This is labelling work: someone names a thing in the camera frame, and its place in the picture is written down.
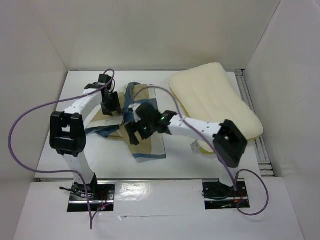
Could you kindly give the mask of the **blue beige striped pillowcase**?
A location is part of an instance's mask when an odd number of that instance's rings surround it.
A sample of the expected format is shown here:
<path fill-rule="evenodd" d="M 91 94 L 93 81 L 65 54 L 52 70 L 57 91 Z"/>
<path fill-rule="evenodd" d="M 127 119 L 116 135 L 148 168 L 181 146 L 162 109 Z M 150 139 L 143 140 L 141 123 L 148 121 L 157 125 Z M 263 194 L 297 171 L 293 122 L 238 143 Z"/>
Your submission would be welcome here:
<path fill-rule="evenodd" d="M 144 89 L 147 85 L 138 82 L 130 82 L 124 85 L 118 92 L 121 112 L 114 111 L 112 115 L 104 115 L 101 107 L 94 110 L 94 117 L 86 127 L 86 134 L 96 134 L 103 139 L 123 141 L 135 159 L 142 162 L 149 160 L 162 160 L 167 158 L 163 136 L 155 132 L 150 137 L 147 129 L 137 126 L 134 133 L 139 141 L 138 145 L 130 143 L 130 136 L 126 126 L 134 121 L 133 113 L 129 111 L 129 105 L 133 103 L 148 103 L 154 109 L 158 109 L 156 92 L 152 88 Z"/>

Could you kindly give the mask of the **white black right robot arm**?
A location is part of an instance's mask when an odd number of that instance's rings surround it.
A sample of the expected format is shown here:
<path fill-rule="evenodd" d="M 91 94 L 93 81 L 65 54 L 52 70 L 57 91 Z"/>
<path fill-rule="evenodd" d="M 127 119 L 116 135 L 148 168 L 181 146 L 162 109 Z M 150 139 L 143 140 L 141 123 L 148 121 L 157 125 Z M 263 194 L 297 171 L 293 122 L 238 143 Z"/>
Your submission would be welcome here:
<path fill-rule="evenodd" d="M 132 145 L 139 145 L 136 137 L 146 140 L 154 133 L 183 136 L 203 141 L 213 150 L 222 164 L 218 190 L 223 196 L 230 196 L 238 190 L 240 160 L 248 145 L 247 139 L 231 121 L 207 122 L 167 110 L 160 113 L 150 103 L 134 103 L 128 107 L 133 120 L 125 125 Z"/>

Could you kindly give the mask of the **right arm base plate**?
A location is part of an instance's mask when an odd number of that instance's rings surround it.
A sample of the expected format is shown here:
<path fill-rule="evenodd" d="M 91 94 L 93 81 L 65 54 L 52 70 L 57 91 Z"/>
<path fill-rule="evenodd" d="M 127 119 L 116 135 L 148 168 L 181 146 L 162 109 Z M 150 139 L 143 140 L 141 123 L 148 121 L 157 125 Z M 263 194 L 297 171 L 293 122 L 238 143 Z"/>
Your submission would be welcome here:
<path fill-rule="evenodd" d="M 250 208 L 247 186 L 244 180 L 237 181 L 237 191 L 233 187 L 221 184 L 218 180 L 202 182 L 201 195 L 206 210 L 225 210 Z"/>

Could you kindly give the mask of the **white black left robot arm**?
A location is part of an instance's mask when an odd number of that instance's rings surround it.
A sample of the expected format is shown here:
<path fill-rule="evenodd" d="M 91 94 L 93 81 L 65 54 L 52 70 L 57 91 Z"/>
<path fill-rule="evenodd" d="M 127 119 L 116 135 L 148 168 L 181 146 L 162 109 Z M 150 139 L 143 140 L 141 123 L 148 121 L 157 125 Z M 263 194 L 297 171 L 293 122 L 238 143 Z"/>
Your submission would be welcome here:
<path fill-rule="evenodd" d="M 50 116 L 50 147 L 61 155 L 69 168 L 74 171 L 73 190 L 92 200 L 99 193 L 96 174 L 91 170 L 84 153 L 86 146 L 85 120 L 100 106 L 102 114 L 121 114 L 118 93 L 114 92 L 113 77 L 103 73 L 98 81 L 84 88 L 83 97 L 76 100 L 64 111 L 55 111 Z"/>

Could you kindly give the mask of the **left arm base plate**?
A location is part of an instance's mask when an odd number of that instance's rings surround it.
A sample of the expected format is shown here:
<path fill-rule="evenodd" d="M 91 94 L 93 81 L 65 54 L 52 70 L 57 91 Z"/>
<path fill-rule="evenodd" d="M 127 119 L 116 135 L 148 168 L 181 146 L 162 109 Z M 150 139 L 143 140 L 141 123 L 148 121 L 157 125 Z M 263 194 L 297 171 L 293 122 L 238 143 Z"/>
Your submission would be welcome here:
<path fill-rule="evenodd" d="M 89 192 L 88 199 L 92 212 L 113 212 L 115 200 L 114 182 L 99 181 L 96 193 Z M 60 186 L 60 190 L 69 192 L 68 213 L 82 213 L 88 212 L 87 199 L 83 190 L 76 190 L 73 185 L 70 188 Z"/>

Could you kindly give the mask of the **cream yellow-edged pillow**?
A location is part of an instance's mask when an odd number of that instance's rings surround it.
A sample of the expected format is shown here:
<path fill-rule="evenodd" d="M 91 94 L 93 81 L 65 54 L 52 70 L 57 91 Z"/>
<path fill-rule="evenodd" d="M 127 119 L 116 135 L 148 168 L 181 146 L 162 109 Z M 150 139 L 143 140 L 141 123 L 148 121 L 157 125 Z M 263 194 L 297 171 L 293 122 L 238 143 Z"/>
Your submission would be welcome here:
<path fill-rule="evenodd" d="M 211 123 L 231 120 L 248 141 L 263 134 L 260 119 L 234 90 L 220 63 L 175 73 L 168 85 L 189 118 Z"/>

